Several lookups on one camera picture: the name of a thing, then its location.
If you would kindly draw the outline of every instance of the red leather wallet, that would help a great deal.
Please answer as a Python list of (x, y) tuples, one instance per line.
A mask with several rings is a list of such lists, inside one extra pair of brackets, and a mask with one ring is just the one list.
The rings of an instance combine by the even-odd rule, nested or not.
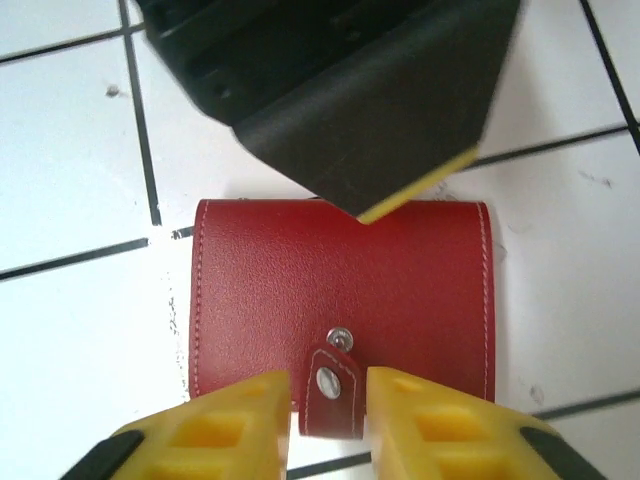
[(321, 200), (203, 200), (191, 396), (288, 370), (301, 433), (342, 438), (362, 435), (370, 365), (493, 401), (491, 245), (481, 203), (414, 201), (365, 226)]

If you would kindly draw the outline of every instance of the white tile floor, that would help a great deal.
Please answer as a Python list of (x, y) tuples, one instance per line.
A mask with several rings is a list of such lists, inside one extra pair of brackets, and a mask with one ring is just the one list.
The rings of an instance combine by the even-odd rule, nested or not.
[[(640, 11), (590, 3), (637, 118)], [(123, 38), (12, 60), (118, 28), (116, 0), (0, 3), (0, 478), (55, 478), (123, 423), (185, 398), (192, 242), (171, 231), (200, 198), (309, 195), (197, 112), (134, 34), (163, 220), (153, 227)], [(616, 130), (544, 146), (621, 125), (581, 2), (532, 0), (481, 151), (542, 151), (424, 194), (491, 205), (502, 404), (533, 412), (640, 388), (638, 145)], [(552, 423), (609, 478), (635, 478), (639, 405)], [(293, 435), (290, 467), (367, 449)], [(365, 465), (318, 478), (373, 477)]]

